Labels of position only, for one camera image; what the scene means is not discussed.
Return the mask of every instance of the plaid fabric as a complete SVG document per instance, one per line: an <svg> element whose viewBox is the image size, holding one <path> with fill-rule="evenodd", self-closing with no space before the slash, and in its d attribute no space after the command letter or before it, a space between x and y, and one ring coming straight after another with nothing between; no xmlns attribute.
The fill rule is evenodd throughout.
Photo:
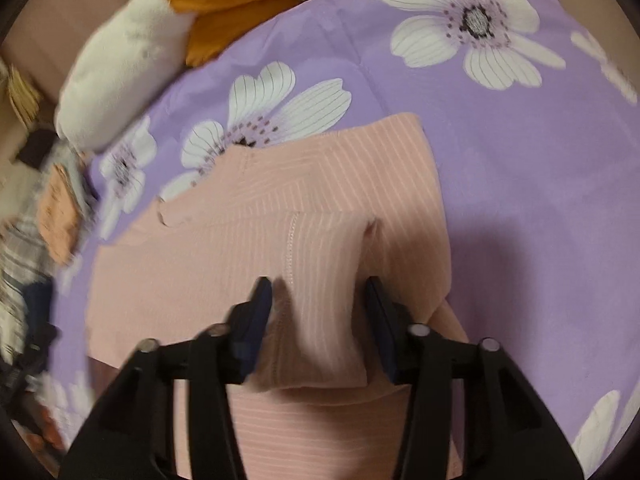
<svg viewBox="0 0 640 480"><path fill-rule="evenodd" d="M71 175L72 171L69 169L78 167L78 155L64 142L59 142L53 147L42 176L24 205L23 212L16 221L7 226L0 249L0 345L2 357L9 363L13 361L13 355L22 352L26 334L22 289L30 283L52 276L56 269L55 262L47 251L47 245L40 236L36 220L40 195L49 181L54 164L63 164ZM77 196L84 214L90 214L87 197L90 198L90 195ZM91 224L89 218L85 218L84 224Z"/></svg>

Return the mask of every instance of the striped cloth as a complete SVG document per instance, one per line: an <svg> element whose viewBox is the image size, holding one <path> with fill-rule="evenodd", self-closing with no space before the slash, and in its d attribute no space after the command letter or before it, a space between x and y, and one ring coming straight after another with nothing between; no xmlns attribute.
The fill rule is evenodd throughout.
<svg viewBox="0 0 640 480"><path fill-rule="evenodd" d="M78 154L66 143L58 142L42 170L38 182L17 219L8 222L0 246L0 345L2 357L11 363L22 352L26 329L22 290L33 282L53 276L56 264L38 230L40 197L53 165L61 164L69 176L74 195L82 211L83 232L92 224L95 199L86 189Z"/></svg>
<svg viewBox="0 0 640 480"><path fill-rule="evenodd" d="M89 353L118 367L145 337L190 338L267 275L278 286L256 377L228 388L248 477L387 480L408 391L384 378L370 341L359 299L372 274L414 319L466 340L445 302L444 210L413 114L262 150L232 146L196 188L152 204L97 255ZM188 476L180 400L178 472ZM450 475L459 472L452 451Z"/></svg>

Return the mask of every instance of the pink garment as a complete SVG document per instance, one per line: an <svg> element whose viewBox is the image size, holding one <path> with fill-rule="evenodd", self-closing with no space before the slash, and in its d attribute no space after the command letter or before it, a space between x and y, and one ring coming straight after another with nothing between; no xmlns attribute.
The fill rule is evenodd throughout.
<svg viewBox="0 0 640 480"><path fill-rule="evenodd" d="M386 480L408 391L386 381L370 341L360 298L374 274L414 319L466 340L444 301L440 187L412 114L262 150L233 146L207 180L154 203L97 256L90 355L120 366L145 337L190 338L269 276L258 371L228 388L248 476ZM179 462L185 439L178 431Z"/></svg>

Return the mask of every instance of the purple floral bedsheet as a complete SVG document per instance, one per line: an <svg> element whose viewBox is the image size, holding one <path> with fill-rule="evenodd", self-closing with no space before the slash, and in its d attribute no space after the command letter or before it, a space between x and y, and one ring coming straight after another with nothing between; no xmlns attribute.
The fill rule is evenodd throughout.
<svg viewBox="0 0 640 480"><path fill-rule="evenodd" d="M58 276L47 398L65 439L91 406L84 310L100 245L230 143L403 111L420 115L440 171L453 309L472 340L504 344L592 472L640 407L640 109L557 0L311 0L172 84L92 165L98 223Z"/></svg>

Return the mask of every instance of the purple fabric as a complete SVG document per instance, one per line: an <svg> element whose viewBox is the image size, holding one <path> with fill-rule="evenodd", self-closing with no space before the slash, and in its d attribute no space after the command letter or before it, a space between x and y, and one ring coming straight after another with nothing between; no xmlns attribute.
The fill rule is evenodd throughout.
<svg viewBox="0 0 640 480"><path fill-rule="evenodd" d="M185 166L189 155L183 147L195 125L227 124L236 79L255 78L270 63L281 62L295 74L288 97L260 120L253 117L259 130L242 125L255 139L242 140L228 125L230 136L224 134L223 142L264 145L258 133L267 116L279 116L284 124L284 133L274 135L272 143L295 137L300 125L290 124L295 122L290 110L288 116L280 110L301 92L336 78L341 79L334 85L336 98L343 106L349 102L328 129L396 112L420 115L446 209L453 265L449 299L470 338L491 335L503 343L569 440L611 390L620 393L620 418L640 377L640 110L632 91L606 76L610 64L596 46L591 53L584 46L580 37L588 39L586 31L557 0L527 0L539 27L531 16L518 25L527 30L520 36L555 54L536 54L529 43L521 49L531 54L542 84L535 74L520 75L502 90L488 88L478 72L499 68L500 62L466 53L474 49L468 36L473 32L479 36L476 43L494 42L488 54L503 52L503 61L517 60L509 58L513 50L508 48L517 46L516 34L508 38L512 30L498 30L497 23L513 18L509 0L501 0L501 6L492 0L482 11L461 8L466 0L450 0L447 13L449 0L421 0L414 10L398 8L411 2L394 6L389 1L305 2L251 31L218 60L183 75L149 108L148 126L142 124L156 143L155 157L142 167L142 194L134 187L109 191L104 173L113 183L115 170L94 162L92 181L103 203L130 205L121 207L106 240L100 238L98 221L76 266L79 272L65 278L68 293L56 299L54 321L63 336L52 354L52 375L63 388L71 388L86 367L84 309L98 246L116 239L169 181L198 172ZM521 0L511 1L528 12ZM436 17L425 22L421 43L411 37L410 24L401 25L418 16ZM453 32L453 38L436 38L434 24ZM482 38L486 30L496 32L495 38ZM459 34L466 43L444 59ZM430 44L432 57L417 56ZM508 68L498 73L498 68L498 86L519 70L512 65L512 73ZM130 134L136 135L140 145L146 143L144 133ZM141 158L135 151L129 155ZM219 149L210 151L215 156ZM105 200L110 192L116 195ZM104 210L100 214L108 216Z"/></svg>

